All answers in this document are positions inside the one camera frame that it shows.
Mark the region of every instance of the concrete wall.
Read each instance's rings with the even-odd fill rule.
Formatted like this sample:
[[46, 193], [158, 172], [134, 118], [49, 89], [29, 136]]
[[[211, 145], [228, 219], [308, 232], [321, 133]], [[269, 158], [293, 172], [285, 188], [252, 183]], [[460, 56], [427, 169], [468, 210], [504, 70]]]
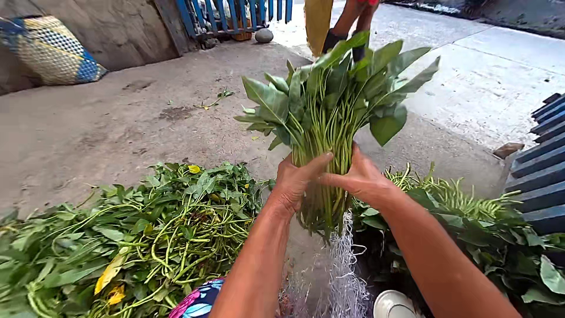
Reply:
[[563, 0], [383, 0], [426, 11], [477, 19], [556, 38], [565, 38]]
[[[0, 16], [50, 14], [111, 71], [171, 59], [178, 53], [152, 0], [0, 0]], [[25, 67], [0, 50], [0, 93], [32, 87]]]
[[481, 10], [488, 22], [565, 38], [565, 2], [558, 0], [495, 0]]

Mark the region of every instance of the forearm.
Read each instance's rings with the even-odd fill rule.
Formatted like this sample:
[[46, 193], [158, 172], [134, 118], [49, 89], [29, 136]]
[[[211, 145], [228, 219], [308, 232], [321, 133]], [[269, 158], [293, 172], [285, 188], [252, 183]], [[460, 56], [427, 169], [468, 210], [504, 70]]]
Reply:
[[272, 318], [277, 307], [292, 214], [267, 202], [237, 256], [210, 318]]
[[519, 317], [441, 224], [398, 188], [386, 187], [379, 211], [435, 317]]

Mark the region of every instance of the concrete floor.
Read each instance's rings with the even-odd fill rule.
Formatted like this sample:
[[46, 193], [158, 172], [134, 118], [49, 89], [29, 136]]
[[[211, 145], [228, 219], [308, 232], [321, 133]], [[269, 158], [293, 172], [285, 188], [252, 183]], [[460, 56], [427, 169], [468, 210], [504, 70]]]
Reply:
[[[331, 25], [343, 10], [334, 1]], [[272, 23], [274, 41], [311, 58], [303, 4], [293, 20]], [[408, 109], [489, 149], [515, 141], [534, 145], [530, 113], [555, 92], [563, 93], [565, 41], [464, 19], [381, 5], [371, 24], [370, 47], [404, 39], [404, 49], [431, 46], [408, 77], [441, 55], [434, 79], [409, 97]]]
[[[253, 106], [240, 76], [261, 79], [263, 71], [284, 75], [286, 59], [295, 66], [308, 63], [278, 44], [224, 43], [112, 72], [96, 83], [0, 97], [2, 206], [15, 205], [28, 214], [64, 201], [79, 202], [88, 195], [88, 184], [132, 184], [157, 161], [208, 167], [246, 161], [255, 177], [275, 177], [288, 148], [267, 151], [273, 136], [246, 131], [247, 125], [232, 117], [242, 105]], [[148, 86], [128, 87], [139, 81]], [[209, 110], [193, 106], [213, 102], [224, 87], [236, 94]], [[496, 192], [501, 167], [487, 149], [416, 114], [384, 148], [367, 129], [356, 139], [381, 167], [403, 169], [410, 161], [425, 174], [435, 161], [439, 177], [466, 177], [479, 194]]]

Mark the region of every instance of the vegetable pile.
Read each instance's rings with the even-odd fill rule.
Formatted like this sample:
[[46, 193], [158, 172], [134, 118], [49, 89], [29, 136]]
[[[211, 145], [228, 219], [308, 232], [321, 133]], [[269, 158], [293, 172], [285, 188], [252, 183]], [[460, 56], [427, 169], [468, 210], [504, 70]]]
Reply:
[[229, 271], [262, 202], [244, 165], [152, 166], [136, 188], [102, 187], [0, 222], [0, 317], [166, 317]]
[[[406, 108], [400, 104], [408, 93], [416, 92], [438, 70], [439, 58], [408, 82], [398, 75], [430, 48], [400, 53], [402, 41], [389, 43], [377, 51], [366, 48], [365, 58], [351, 61], [353, 47], [365, 45], [368, 32], [340, 41], [314, 64], [289, 69], [286, 79], [265, 73], [270, 82], [243, 77], [247, 97], [259, 106], [245, 109], [241, 122], [247, 129], [274, 131], [273, 149], [280, 143], [292, 147], [293, 163], [303, 166], [316, 156], [332, 151], [334, 160], [328, 172], [345, 174], [351, 165], [353, 136], [369, 124], [379, 144], [387, 143], [406, 122]], [[341, 233], [343, 213], [349, 199], [344, 190], [311, 186], [297, 215], [300, 224], [329, 238], [337, 227]]]
[[[565, 233], [536, 234], [521, 214], [519, 204], [504, 194], [497, 199], [475, 199], [464, 194], [459, 181], [421, 179], [410, 171], [385, 172], [385, 176], [427, 208], [444, 226], [459, 248], [503, 292], [524, 317], [565, 316], [565, 276], [550, 260], [563, 260]], [[368, 247], [359, 256], [367, 266], [369, 281], [420, 300], [426, 317], [432, 317], [402, 257], [402, 252], [375, 209], [356, 201], [356, 244]]]

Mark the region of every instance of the person's arm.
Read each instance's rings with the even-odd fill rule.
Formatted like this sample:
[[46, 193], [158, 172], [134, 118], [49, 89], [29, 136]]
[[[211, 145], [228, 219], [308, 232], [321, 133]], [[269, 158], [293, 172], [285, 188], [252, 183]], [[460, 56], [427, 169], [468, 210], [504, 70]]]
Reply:
[[520, 317], [441, 224], [386, 179], [357, 145], [348, 174], [324, 174], [320, 182], [343, 188], [379, 210], [436, 318]]
[[210, 318], [275, 316], [290, 218], [300, 208], [308, 182], [317, 178], [332, 158], [328, 153], [300, 168], [292, 165], [292, 155], [281, 162], [275, 188], [225, 279]]

